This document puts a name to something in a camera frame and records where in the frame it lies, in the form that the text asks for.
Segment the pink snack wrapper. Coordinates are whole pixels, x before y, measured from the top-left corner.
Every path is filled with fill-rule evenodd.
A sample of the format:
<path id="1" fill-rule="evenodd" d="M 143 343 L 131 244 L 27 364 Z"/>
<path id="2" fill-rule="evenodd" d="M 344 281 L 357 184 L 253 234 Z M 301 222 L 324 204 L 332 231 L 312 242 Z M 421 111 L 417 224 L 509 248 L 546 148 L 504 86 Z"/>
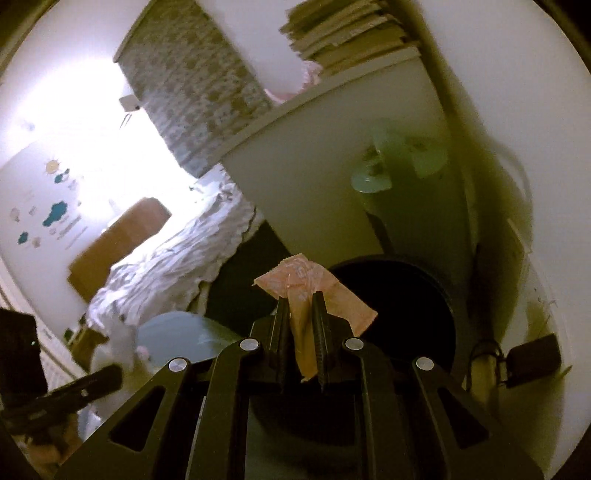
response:
<path id="1" fill-rule="evenodd" d="M 253 284 L 274 299 L 286 298 L 290 306 L 290 330 L 294 336 L 294 356 L 305 381 L 318 374 L 312 327 L 312 297 L 322 293 L 329 314 L 345 319 L 353 335 L 360 336 L 378 316 L 355 293 L 324 266 L 308 260 L 303 254 L 290 256 Z"/>

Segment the black power adapter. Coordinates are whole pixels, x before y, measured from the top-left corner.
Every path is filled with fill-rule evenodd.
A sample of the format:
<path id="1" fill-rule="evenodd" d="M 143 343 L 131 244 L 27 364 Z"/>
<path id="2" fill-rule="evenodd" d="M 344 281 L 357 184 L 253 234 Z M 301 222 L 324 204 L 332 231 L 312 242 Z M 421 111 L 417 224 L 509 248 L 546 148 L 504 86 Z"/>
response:
<path id="1" fill-rule="evenodd" d="M 507 388 L 516 388 L 545 377 L 562 367 L 558 337 L 549 334 L 512 348 L 505 359 Z"/>

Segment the stack of books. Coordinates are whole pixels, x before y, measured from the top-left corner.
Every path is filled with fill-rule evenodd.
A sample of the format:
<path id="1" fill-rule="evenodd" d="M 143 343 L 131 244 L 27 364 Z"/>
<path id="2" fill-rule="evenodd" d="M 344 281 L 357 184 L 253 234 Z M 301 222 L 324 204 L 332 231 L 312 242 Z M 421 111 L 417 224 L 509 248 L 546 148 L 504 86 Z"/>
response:
<path id="1" fill-rule="evenodd" d="M 280 27 L 304 62 L 334 76 L 369 60 L 420 45 L 390 1 L 304 1 Z"/>

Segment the brown wooden headboard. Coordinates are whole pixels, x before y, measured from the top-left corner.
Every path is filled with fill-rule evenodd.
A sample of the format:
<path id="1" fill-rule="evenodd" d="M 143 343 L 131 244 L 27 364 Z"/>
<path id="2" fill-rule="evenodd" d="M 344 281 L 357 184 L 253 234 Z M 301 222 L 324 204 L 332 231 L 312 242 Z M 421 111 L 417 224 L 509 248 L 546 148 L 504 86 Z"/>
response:
<path id="1" fill-rule="evenodd" d="M 157 234 L 170 216 L 156 198 L 140 199 L 73 260 L 68 283 L 89 303 L 105 285 L 111 267 Z"/>

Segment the bed with white duvet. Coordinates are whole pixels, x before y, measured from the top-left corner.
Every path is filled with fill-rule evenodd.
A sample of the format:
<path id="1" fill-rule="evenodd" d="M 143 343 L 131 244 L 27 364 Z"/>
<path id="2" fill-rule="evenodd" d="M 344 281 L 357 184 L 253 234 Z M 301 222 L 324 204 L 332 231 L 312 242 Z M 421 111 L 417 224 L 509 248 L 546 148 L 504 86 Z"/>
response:
<path id="1" fill-rule="evenodd" d="M 161 313 L 186 310 L 262 226 L 262 212 L 223 168 L 193 187 L 183 211 L 110 267 L 85 312 L 90 328 L 108 335 L 120 319 L 139 326 Z"/>

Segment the black round trash bin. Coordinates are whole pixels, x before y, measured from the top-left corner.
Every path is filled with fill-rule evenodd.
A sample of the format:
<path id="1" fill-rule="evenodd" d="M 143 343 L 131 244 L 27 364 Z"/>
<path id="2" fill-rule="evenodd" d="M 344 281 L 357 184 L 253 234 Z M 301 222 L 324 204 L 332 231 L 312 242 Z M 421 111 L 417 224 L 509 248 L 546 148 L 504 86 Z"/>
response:
<path id="1" fill-rule="evenodd" d="M 457 326 L 464 306 L 437 271 L 416 259 L 366 256 L 335 265 L 329 272 L 378 312 L 360 335 L 379 349 L 397 383 L 403 426 L 419 474 L 443 459 L 411 363 L 421 356 L 452 369 Z"/>

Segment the white cabinet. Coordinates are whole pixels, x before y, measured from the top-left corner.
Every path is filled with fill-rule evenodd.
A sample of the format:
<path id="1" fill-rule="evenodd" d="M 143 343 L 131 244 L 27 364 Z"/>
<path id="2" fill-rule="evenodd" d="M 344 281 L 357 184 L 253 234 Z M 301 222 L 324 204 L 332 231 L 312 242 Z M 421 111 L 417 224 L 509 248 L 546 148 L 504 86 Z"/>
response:
<path id="1" fill-rule="evenodd" d="M 447 146 L 444 171 L 370 215 L 351 185 L 370 144 L 370 125 L 390 119 L 405 135 Z M 448 122 L 415 47 L 325 79 L 231 138 L 215 158 L 291 253 L 325 266 L 377 254 L 378 218 L 394 251 L 417 257 L 464 283 L 471 256 L 468 208 Z"/>

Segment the patterned window curtain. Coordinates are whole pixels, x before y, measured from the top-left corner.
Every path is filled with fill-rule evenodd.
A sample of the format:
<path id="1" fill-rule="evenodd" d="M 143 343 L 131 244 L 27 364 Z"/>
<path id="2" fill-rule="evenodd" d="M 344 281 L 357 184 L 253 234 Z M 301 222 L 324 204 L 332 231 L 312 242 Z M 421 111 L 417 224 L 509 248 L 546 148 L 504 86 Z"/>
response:
<path id="1" fill-rule="evenodd" d="M 179 166 L 195 178 L 266 112 L 263 86 L 194 1 L 151 1 L 115 57 Z"/>

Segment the round grey table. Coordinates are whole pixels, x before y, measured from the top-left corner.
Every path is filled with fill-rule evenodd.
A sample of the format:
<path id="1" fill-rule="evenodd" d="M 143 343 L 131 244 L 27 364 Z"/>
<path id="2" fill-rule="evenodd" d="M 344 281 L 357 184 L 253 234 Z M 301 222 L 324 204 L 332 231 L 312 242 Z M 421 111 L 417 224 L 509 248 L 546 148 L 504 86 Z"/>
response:
<path id="1" fill-rule="evenodd" d="M 119 390 L 78 413 L 78 434 L 82 440 L 87 440 L 171 359 L 182 357 L 192 363 L 209 360 L 242 337 L 221 323 L 182 311 L 157 315 L 140 326 L 120 319 L 109 327 L 94 323 L 91 330 L 107 341 L 94 348 L 90 371 L 117 364 L 123 380 Z"/>

